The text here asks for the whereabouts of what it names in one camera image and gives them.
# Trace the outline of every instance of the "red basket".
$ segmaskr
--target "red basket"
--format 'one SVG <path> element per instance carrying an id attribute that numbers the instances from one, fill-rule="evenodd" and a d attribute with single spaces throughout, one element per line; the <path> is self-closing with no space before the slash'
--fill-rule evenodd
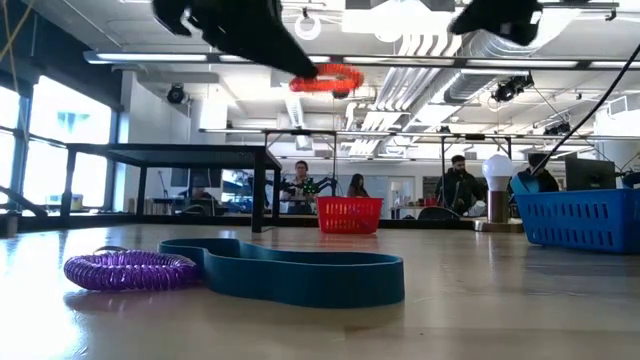
<path id="1" fill-rule="evenodd" d="M 323 196 L 318 223 L 327 234 L 372 234 L 378 230 L 383 199 Z"/>

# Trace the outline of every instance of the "blue basket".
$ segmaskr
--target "blue basket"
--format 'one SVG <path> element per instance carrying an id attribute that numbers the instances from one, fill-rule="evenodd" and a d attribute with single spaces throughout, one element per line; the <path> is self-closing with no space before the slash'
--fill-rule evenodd
<path id="1" fill-rule="evenodd" d="M 516 201 L 532 244 L 640 252 L 640 190 L 523 194 Z"/>

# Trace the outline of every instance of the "woman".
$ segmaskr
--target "woman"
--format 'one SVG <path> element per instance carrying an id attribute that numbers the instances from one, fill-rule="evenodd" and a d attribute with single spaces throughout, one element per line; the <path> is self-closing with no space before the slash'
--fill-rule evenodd
<path id="1" fill-rule="evenodd" d="M 347 197 L 369 197 L 367 190 L 364 189 L 364 177 L 360 174 L 354 174 L 351 178 Z"/>

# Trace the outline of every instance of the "dark shirt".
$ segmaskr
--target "dark shirt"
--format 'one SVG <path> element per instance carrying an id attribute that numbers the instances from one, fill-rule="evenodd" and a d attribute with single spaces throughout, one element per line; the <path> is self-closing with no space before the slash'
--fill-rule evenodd
<path id="1" fill-rule="evenodd" d="M 531 175 L 531 169 L 526 169 L 521 172 Z M 538 179 L 539 192 L 560 191 L 560 187 L 558 186 L 556 178 L 554 178 L 553 175 L 551 175 L 551 173 L 549 173 L 546 169 L 543 169 L 540 175 L 536 176 L 536 179 Z"/>
<path id="2" fill-rule="evenodd" d="M 347 197 L 369 197 L 367 194 L 367 190 L 363 187 L 356 188 L 353 185 L 349 185 L 349 189 L 347 190 Z"/>
<path id="3" fill-rule="evenodd" d="M 459 174 L 451 168 L 444 175 L 444 191 L 442 191 L 442 178 L 440 178 L 436 185 L 436 194 L 445 207 L 455 208 L 456 212 L 467 211 L 473 205 L 472 196 L 476 200 L 484 200 L 485 198 L 482 185 L 473 175 L 467 172 Z"/>

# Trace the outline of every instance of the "plastic basket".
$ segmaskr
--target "plastic basket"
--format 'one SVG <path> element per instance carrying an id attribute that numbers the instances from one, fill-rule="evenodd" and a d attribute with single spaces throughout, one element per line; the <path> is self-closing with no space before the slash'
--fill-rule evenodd
<path id="1" fill-rule="evenodd" d="M 318 223 L 327 234 L 372 234 L 378 231 L 383 199 L 318 198 Z"/>
<path id="2" fill-rule="evenodd" d="M 532 244 L 640 252 L 640 190 L 523 194 L 516 201 Z"/>

